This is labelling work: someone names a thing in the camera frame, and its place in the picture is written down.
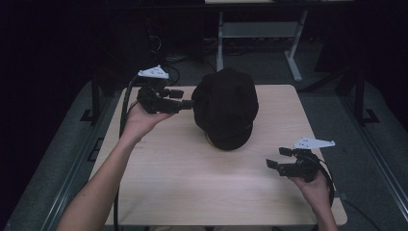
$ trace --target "gray carpet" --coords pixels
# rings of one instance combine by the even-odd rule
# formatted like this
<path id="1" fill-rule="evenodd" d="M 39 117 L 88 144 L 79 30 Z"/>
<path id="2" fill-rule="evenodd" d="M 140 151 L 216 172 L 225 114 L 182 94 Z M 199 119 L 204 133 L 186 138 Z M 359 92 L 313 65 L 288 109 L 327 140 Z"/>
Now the gray carpet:
<path id="1" fill-rule="evenodd" d="M 240 56 L 225 56 L 224 66 L 250 74 L 256 84 L 290 84 L 297 89 L 307 87 L 327 73 L 316 73 L 314 67 L 321 44 L 302 43 L 295 59 L 304 77 L 301 83 L 292 79 L 283 50 L 274 52 L 247 53 Z M 213 72 L 215 55 L 205 57 L 206 63 L 186 61 L 172 65 L 180 72 L 181 86 L 194 86 L 203 75 Z M 169 69 L 172 78 L 176 72 Z M 330 166 L 337 190 L 353 204 L 375 220 L 382 230 L 408 230 L 406 218 L 395 202 L 381 167 L 372 155 L 367 134 L 383 154 L 395 178 L 408 192 L 407 132 L 400 126 L 385 105 L 381 94 L 370 84 L 366 87 L 365 108 L 372 109 L 380 123 L 362 128 L 349 110 L 353 93 L 345 98 L 334 93 L 337 80 L 313 93 L 300 93 L 299 97 L 317 139 L 335 141 L 336 146 L 321 151 Z M 91 108 L 90 84 L 77 96 L 70 111 L 49 146 L 29 187 L 14 210 L 7 230 L 53 230 L 61 211 L 72 196 L 87 182 L 94 158 L 105 136 L 113 115 L 118 94 L 114 97 L 101 95 L 102 116 L 91 126 L 80 121 L 86 109 Z M 356 210 L 344 203 L 348 216 L 341 230 L 374 230 L 373 226 Z M 280 227 L 282 230 L 309 230 L 310 227 Z M 124 230 L 142 230 L 143 227 L 125 227 Z"/>

